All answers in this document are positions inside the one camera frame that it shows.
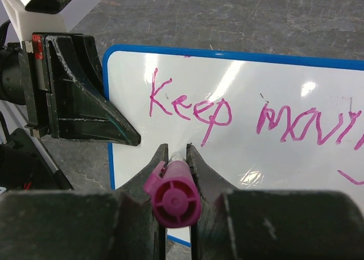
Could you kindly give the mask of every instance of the gray floor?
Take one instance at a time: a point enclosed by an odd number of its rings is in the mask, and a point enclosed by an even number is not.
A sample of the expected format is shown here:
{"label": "gray floor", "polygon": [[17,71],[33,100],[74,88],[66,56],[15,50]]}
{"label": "gray floor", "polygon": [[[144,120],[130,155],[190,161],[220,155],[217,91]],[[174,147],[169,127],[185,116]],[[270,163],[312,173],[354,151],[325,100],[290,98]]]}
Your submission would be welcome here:
{"label": "gray floor", "polygon": [[[113,44],[364,58],[364,0],[102,0],[74,29]],[[105,144],[45,138],[76,188],[110,189]],[[169,259],[190,259],[170,246]]]}

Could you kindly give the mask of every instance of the blue whiteboard frame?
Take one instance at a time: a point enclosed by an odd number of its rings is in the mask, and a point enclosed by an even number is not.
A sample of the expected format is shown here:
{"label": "blue whiteboard frame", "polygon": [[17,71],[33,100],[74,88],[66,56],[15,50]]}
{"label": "blue whiteboard frame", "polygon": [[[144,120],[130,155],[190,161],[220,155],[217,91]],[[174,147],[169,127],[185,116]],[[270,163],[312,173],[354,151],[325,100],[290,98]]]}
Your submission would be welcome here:
{"label": "blue whiteboard frame", "polygon": [[[243,61],[256,61],[261,63],[274,63],[274,64],[288,64],[288,65],[303,65],[308,67],[320,68],[337,68],[337,69],[351,69],[357,71],[364,71],[364,61],[359,60],[344,60],[344,59],[330,59],[319,57],[300,57],[288,55],[273,55],[263,53],[247,53],[247,52],[232,52],[232,51],[214,51],[207,49],[188,49],[188,48],[167,48],[167,47],[152,47],[152,46],[132,46],[132,45],[114,45],[107,49],[102,60],[103,77],[104,77],[104,91],[105,98],[109,100],[109,77],[107,75],[107,61],[111,54],[115,51],[129,51],[129,52],[142,52],[142,53],[158,53],[165,55],[180,55],[180,56],[193,56],[205,57],[216,59],[229,59],[229,60],[243,60]],[[115,189],[115,176],[114,176],[114,158],[113,158],[113,145],[108,143],[107,149],[109,152],[109,167],[110,167],[110,184],[111,188]],[[190,246],[190,243],[168,236],[168,239],[178,242],[185,246]]]}

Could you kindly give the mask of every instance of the pink marker cap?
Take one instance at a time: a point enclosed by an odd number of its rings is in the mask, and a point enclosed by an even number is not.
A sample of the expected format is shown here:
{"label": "pink marker cap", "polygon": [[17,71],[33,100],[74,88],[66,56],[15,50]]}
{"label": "pink marker cap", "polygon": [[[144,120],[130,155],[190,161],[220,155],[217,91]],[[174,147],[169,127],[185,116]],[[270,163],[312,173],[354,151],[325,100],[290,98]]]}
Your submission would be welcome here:
{"label": "pink marker cap", "polygon": [[151,196],[154,216],[166,228],[195,224],[201,216],[201,201],[188,164],[173,154],[167,168],[160,162],[143,189]]}

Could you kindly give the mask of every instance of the whiteboard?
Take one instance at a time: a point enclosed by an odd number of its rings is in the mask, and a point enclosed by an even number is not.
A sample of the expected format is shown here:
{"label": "whiteboard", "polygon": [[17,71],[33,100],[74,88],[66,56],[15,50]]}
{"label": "whiteboard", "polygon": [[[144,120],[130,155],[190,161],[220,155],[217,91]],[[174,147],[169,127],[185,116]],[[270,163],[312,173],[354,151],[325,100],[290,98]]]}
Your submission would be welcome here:
{"label": "whiteboard", "polygon": [[[113,46],[107,98],[142,136],[109,145],[113,188],[161,143],[204,160],[240,189],[329,189],[364,213],[364,62]],[[168,231],[189,241],[188,229]]]}

